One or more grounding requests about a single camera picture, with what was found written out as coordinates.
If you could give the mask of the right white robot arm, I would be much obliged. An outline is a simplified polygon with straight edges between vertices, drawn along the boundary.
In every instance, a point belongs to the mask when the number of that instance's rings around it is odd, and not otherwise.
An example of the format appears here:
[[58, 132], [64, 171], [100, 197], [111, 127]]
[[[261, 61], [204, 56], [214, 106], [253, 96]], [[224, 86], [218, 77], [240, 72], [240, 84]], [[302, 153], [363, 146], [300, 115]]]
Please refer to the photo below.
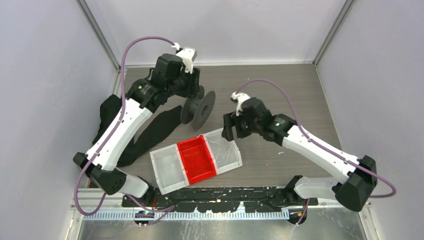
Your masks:
[[285, 198], [291, 205], [304, 199], [338, 201], [345, 208], [360, 212], [378, 180], [376, 161], [368, 155], [359, 158], [343, 152], [304, 130], [285, 114], [271, 114], [264, 103], [245, 93], [233, 93], [236, 110], [223, 116], [222, 137], [227, 141], [258, 134], [264, 140], [293, 150], [327, 171], [331, 176], [295, 176], [287, 185]]

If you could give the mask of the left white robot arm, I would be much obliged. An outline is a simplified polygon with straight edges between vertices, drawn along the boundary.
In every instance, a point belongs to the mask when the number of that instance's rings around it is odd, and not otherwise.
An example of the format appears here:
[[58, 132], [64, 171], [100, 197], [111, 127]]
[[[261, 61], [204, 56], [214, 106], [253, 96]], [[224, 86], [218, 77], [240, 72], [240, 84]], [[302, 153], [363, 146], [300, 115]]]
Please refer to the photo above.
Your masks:
[[159, 56], [150, 78], [135, 81], [121, 100], [118, 113], [93, 146], [78, 152], [73, 162], [106, 194], [122, 193], [134, 197], [141, 207], [153, 202], [149, 185], [140, 177], [118, 169], [119, 157], [137, 130], [172, 96], [194, 99], [200, 91], [200, 70], [193, 63], [193, 48]]

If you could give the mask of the dark grey cable spool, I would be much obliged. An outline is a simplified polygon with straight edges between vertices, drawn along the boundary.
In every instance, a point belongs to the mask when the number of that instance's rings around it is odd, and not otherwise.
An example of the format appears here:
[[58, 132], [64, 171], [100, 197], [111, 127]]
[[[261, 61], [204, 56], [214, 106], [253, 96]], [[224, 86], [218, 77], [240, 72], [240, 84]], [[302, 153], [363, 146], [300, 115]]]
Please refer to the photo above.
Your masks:
[[199, 130], [208, 120], [215, 104], [216, 92], [211, 90], [202, 98], [187, 98], [180, 114], [183, 125], [191, 124], [194, 130]]

